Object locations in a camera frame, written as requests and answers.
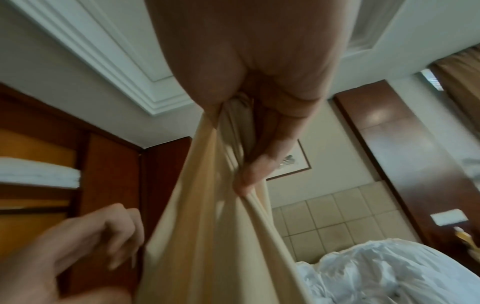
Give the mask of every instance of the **human hand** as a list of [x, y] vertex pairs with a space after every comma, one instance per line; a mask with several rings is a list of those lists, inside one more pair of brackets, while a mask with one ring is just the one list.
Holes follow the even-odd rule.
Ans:
[[214, 123], [237, 91], [254, 99], [258, 141], [234, 182], [246, 195], [327, 98], [360, 0], [146, 3], [173, 74]]
[[59, 300], [56, 276], [80, 258], [105, 246], [113, 269], [136, 254], [144, 241], [137, 209], [113, 204], [47, 230], [32, 244], [0, 263], [2, 304], [128, 304], [131, 297], [117, 288], [102, 288]]

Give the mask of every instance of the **curtain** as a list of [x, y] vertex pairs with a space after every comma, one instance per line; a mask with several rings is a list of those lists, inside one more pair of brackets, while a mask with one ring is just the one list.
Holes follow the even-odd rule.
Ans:
[[254, 143], [244, 95], [224, 103], [216, 129], [202, 117], [146, 246], [137, 304], [311, 302], [273, 225], [266, 182], [247, 197], [232, 189]]
[[480, 131], [480, 45], [437, 60], [429, 68]]

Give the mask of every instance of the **wooden closet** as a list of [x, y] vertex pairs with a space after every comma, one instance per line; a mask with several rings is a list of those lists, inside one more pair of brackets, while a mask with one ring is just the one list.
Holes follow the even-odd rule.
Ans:
[[[143, 149], [35, 98], [0, 84], [0, 157], [76, 168], [79, 189], [0, 184], [0, 259], [65, 218], [113, 203], [139, 208], [150, 237], [173, 191], [191, 138]], [[79, 261], [59, 279], [75, 294], [102, 286], [134, 292], [138, 263], [114, 271], [102, 257]]]

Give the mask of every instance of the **beige square tile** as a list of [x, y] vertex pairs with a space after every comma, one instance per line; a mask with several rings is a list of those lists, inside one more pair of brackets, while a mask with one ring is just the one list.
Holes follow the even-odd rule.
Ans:
[[384, 239], [384, 235], [373, 216], [357, 219], [346, 223], [346, 225], [355, 244]]
[[333, 197], [345, 221], [372, 214], [358, 188], [337, 192]]
[[390, 211], [375, 215], [375, 219], [386, 237], [401, 238], [404, 240], [416, 242], [414, 232], [402, 217], [400, 211]]
[[380, 214], [397, 209], [394, 196], [383, 181], [361, 186], [360, 192], [373, 214]]
[[310, 215], [306, 202], [299, 202], [281, 208], [288, 234], [297, 234], [315, 229], [314, 220]]
[[289, 236], [284, 237], [283, 242], [285, 243], [286, 247], [290, 251], [290, 255], [293, 258], [293, 260], [296, 261], [297, 258], [295, 257], [295, 251], [294, 251], [294, 248], [292, 246], [292, 240], [290, 240], [290, 237]]
[[348, 249], [354, 245], [345, 224], [319, 229], [318, 234], [327, 253]]
[[331, 195], [321, 196], [306, 201], [317, 228], [343, 223], [344, 219]]
[[297, 261], [313, 264], [325, 254], [316, 230], [292, 235], [290, 239]]
[[273, 223], [276, 230], [280, 236], [288, 236], [289, 232], [287, 231], [287, 226], [285, 225], [284, 215], [282, 214], [282, 209], [275, 208], [271, 210], [273, 216]]

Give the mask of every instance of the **artwork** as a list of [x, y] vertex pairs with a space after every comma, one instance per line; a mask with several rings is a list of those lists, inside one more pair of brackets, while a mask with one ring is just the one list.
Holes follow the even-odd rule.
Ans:
[[290, 153], [283, 159], [280, 166], [266, 177], [266, 180], [298, 173], [311, 168], [300, 141], [296, 141]]

